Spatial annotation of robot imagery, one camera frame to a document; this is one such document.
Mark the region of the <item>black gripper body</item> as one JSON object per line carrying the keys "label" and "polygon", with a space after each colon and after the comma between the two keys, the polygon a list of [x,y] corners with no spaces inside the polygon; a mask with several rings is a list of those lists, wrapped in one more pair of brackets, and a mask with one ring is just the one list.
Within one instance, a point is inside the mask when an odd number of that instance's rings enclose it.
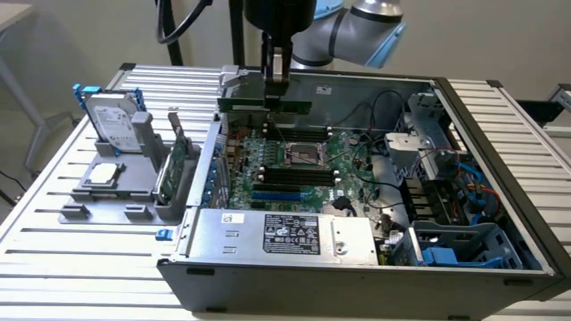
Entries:
{"label": "black gripper body", "polygon": [[314,21],[315,1],[244,1],[247,21],[269,35],[295,35]]}

